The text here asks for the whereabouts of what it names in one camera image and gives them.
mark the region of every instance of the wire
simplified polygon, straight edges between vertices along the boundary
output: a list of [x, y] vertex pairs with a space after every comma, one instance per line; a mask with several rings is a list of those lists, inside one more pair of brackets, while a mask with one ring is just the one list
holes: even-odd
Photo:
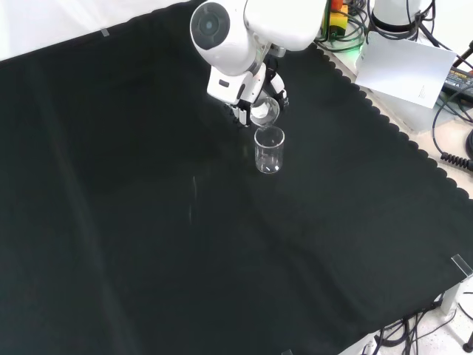
[[409, 332], [409, 321], [406, 322], [406, 329], [407, 329], [407, 337], [406, 337], [406, 346], [404, 346], [404, 349], [402, 350], [402, 355], [410, 355], [411, 352], [411, 347], [410, 347], [410, 342], [409, 342], [409, 337], [410, 337], [410, 332]]
[[463, 307], [461, 306], [460, 303], [458, 303], [458, 308], [471, 320], [473, 320], [473, 317], [470, 316], [468, 313], [466, 313], [466, 311], [463, 309]]
[[[427, 18], [427, 15], [429, 15], [430, 9], [432, 9], [432, 17]], [[435, 0], [431, 0], [430, 5], [424, 11], [422, 11], [419, 15], [422, 18], [422, 21], [434, 21], [435, 16], [436, 16]]]
[[434, 29], [435, 29], [435, 16], [437, 15], [436, 9], [435, 9], [435, 0], [432, 0], [432, 29], [430, 30], [430, 34], [434, 35]]
[[[419, 323], [421, 322], [421, 320], [417, 321], [417, 315], [415, 316], [415, 338], [417, 339], [418, 338], [418, 326], [419, 326]], [[415, 342], [415, 354], [416, 355], [419, 355], [419, 342]]]
[[406, 351], [406, 355], [409, 355], [409, 354], [410, 354], [410, 350], [411, 350], [411, 347], [412, 347], [412, 343], [414, 342], [414, 337], [417, 339], [418, 326], [419, 326], [419, 324], [421, 323], [422, 318], [423, 318], [426, 314], [427, 314], [427, 311], [423, 311], [420, 317], [418, 316], [418, 314], [415, 315], [414, 327], [413, 327], [412, 330], [407, 334], [407, 338], [406, 338], [406, 347], [404, 348], [404, 350]]
[[319, 43], [323, 43], [328, 41], [329, 37], [329, 27], [330, 27], [330, 8], [332, 7], [332, 0], [328, 0], [327, 4], [325, 5], [325, 35], [324, 38], [316, 38], [314, 41], [317, 41]]
[[404, 326], [404, 321], [402, 320], [402, 321], [401, 321], [401, 325], [399, 325], [390, 335], [388, 335], [388, 336], [387, 336], [386, 338], [384, 338], [384, 339], [381, 339], [381, 338], [380, 338], [381, 344], [382, 344], [383, 342], [385, 342], [386, 340], [388, 340], [390, 337], [392, 337], [394, 334], [396, 334], [396, 333], [398, 332], [398, 330], [401, 329], [403, 326]]
[[355, 29], [352, 32], [350, 32], [348, 34], [345, 34], [343, 36], [342, 35], [332, 35], [331, 37], [329, 37], [329, 41], [331, 43], [333, 43], [334, 41], [339, 41], [339, 42], [358, 41], [358, 43], [353, 45], [353, 46], [344, 47], [344, 48], [331, 48], [331, 47], [328, 47], [324, 44], [321, 44], [325, 41], [320, 41], [320, 40], [316, 39], [313, 43], [315, 45], [317, 45], [318, 47], [322, 48], [323, 50], [326, 50], [326, 51], [332, 52], [332, 53], [342, 53], [342, 52], [347, 52], [347, 51], [350, 51], [350, 50], [358, 49], [364, 43], [364, 37], [366, 36], [366, 34], [368, 32], [368, 28], [365, 24], [367, 19], [368, 19], [368, 14], [364, 10], [364, 7], [366, 6], [366, 0], [352, 0], [348, 3], [345, 3], [345, 5], [348, 6], [348, 11], [347, 11], [348, 13], [344, 13], [344, 12], [339, 11], [339, 10], [331, 10], [331, 13], [339, 13], [343, 16], [346, 16], [347, 17], [347, 22], [350, 23], [350, 24], [354, 24]]
[[381, 329], [380, 334], [379, 334], [379, 343], [376, 345], [375, 351], [373, 351], [372, 355], [376, 355], [379, 352], [379, 349], [381, 348], [381, 343], [383, 342], [383, 335], [384, 335], [384, 328]]
[[437, 113], [435, 114], [434, 121], [432, 123], [432, 140], [434, 141], [435, 148], [437, 148], [437, 150], [441, 154], [443, 154], [442, 149], [440, 149], [440, 147], [437, 144], [437, 141], [435, 140], [435, 124], [437, 123], [437, 119], [438, 119], [438, 116], [440, 114], [440, 111], [442, 111], [442, 109], [446, 106], [447, 103], [449, 103], [451, 100], [453, 100], [454, 98], [459, 96], [459, 94], [464, 93], [468, 89], [473, 89], [473, 85], [468, 85], [467, 87], [462, 88], [462, 90], [457, 91], [455, 94], [450, 96], [446, 102], [444, 102], [440, 105], [440, 108], [438, 109]]
[[453, 313], [452, 318], [450, 318], [449, 320], [447, 320], [444, 324], [439, 325], [439, 326], [438, 326], [436, 329], [434, 329], [433, 331], [430, 331], [429, 333], [424, 334], [422, 337], [418, 337], [418, 338], [415, 340], [415, 342], [418, 342], [418, 341], [421, 340], [422, 338], [427, 337], [428, 335], [430, 335], [430, 334], [432, 334], [432, 333], [438, 331], [440, 328], [442, 328], [442, 327], [444, 327], [445, 325], [449, 324], [449, 323], [455, 318], [456, 315], [457, 315], [457, 310], [455, 309], [455, 312]]
[[[445, 48], [446, 50], [449, 50], [450, 52], [453, 52], [450, 48], [448, 48], [445, 44], [443, 44], [442, 42], [440, 42], [439, 40], [437, 40], [428, 30], [427, 28], [421, 23], [419, 25], [419, 28], [421, 29], [421, 31], [423, 32], [424, 35], [426, 35], [427, 39], [429, 41], [432, 42], [432, 44], [436, 47], [443, 47]], [[455, 53], [455, 55], [457, 56], [457, 58], [459, 60], [461, 60], [463, 63], [465, 63], [466, 65], [468, 65], [470, 68], [473, 69], [473, 65], [471, 65], [468, 61], [466, 61], [465, 59], [461, 58], [458, 54]]]
[[400, 320], [399, 322], [395, 322], [393, 325], [388, 325], [387, 327], [384, 327], [385, 331], [388, 331], [389, 329], [393, 329], [394, 327], [397, 327], [398, 325], [403, 324], [403, 320]]
[[465, 116], [468, 118], [468, 121], [473, 123], [473, 118], [468, 114], [468, 112], [465, 109], [465, 106], [462, 105], [462, 103], [459, 102], [459, 101], [457, 102], [457, 105], [458, 105], [458, 107], [460, 107], [461, 112], [463, 112], [465, 114]]
[[451, 113], [452, 115], [458, 116], [459, 118], [461, 118], [461, 119], [464, 120], [465, 122], [473, 123], [472, 118], [471, 118], [470, 115], [466, 112], [465, 107], [460, 106], [461, 103], [460, 103], [459, 101], [457, 101], [457, 105], [458, 105], [458, 107], [460, 107], [460, 109], [462, 110], [462, 112], [466, 114], [466, 117], [463, 117], [463, 116], [462, 116], [460, 113], [458, 113], [453, 107], [451, 107], [451, 106], [449, 105], [449, 102], [448, 102], [448, 101], [445, 101], [445, 100], [442, 98], [441, 95], [439, 95], [438, 98], [439, 98], [440, 101], [442, 101], [442, 102], [445, 104], [445, 106], [450, 110], [450, 113]]
[[[406, 32], [406, 33], [388, 33], [386, 31], [380, 30], [379, 27], [376, 26], [376, 23], [375, 23], [375, 21], [373, 20], [373, 17], [372, 17], [372, 11], [370, 11], [370, 8], [371, 8], [370, 0], [367, 0], [367, 6], [368, 6], [367, 9], [368, 9], [368, 18], [370, 19], [370, 25], [373, 27], [373, 30], [375, 32], [379, 33], [379, 35], [381, 37], [384, 37], [386, 39], [391, 39], [391, 40], [394, 40], [394, 41], [399, 41], [401, 39], [408, 39], [408, 38], [411, 38], [411, 37], [417, 35], [419, 24], [420, 24], [420, 21], [421, 21], [420, 16], [415, 17], [415, 21], [414, 21], [415, 25], [408, 32]], [[409, 24], [412, 25], [411, 16], [410, 16], [410, 13], [409, 13], [409, 2], [408, 2], [408, 0], [406, 0], [406, 11], [407, 11], [408, 19], [409, 19]]]

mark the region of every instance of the white paper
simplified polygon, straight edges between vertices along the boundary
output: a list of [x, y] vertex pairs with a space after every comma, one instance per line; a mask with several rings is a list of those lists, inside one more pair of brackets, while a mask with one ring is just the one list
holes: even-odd
[[185, 1], [0, 0], [0, 61]]
[[370, 32], [358, 68], [357, 85], [432, 108], [455, 53], [413, 41], [393, 41]]

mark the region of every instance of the clear glass beaker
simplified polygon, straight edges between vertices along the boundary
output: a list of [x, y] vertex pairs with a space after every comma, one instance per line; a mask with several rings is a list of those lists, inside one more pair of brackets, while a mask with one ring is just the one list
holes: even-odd
[[251, 107], [251, 122], [259, 127], [273, 125], [279, 116], [279, 104], [274, 98], [259, 98]]
[[254, 134], [254, 158], [260, 172], [273, 174], [282, 167], [284, 132], [275, 126], [260, 127]]

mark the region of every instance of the metal stand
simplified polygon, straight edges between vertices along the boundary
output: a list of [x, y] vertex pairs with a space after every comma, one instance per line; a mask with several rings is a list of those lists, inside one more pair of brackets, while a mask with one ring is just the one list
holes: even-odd
[[[465, 274], [466, 276], [465, 280], [473, 276], [472, 268], [469, 267], [469, 265], [465, 262], [465, 260], [463, 260], [463, 258], [459, 254], [453, 256], [452, 261]], [[445, 314], [446, 316], [449, 316], [450, 314], [452, 314], [453, 311], [456, 309], [457, 304], [458, 304], [457, 300], [460, 297], [460, 295], [463, 293], [463, 287], [465, 285], [464, 281], [453, 286], [452, 288], [447, 290], [445, 294], [443, 295], [443, 301], [440, 306], [440, 309], [442, 310], [443, 314]]]
[[470, 339], [468, 342], [463, 344], [463, 350], [466, 351], [467, 353], [471, 353], [473, 351], [473, 333], [470, 336]]

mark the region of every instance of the black cloth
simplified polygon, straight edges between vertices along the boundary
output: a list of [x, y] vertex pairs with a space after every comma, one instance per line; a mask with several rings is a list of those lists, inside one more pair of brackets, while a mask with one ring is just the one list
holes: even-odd
[[1, 65], [0, 353], [338, 354], [473, 264], [467, 194], [313, 47], [259, 173], [194, 6]]

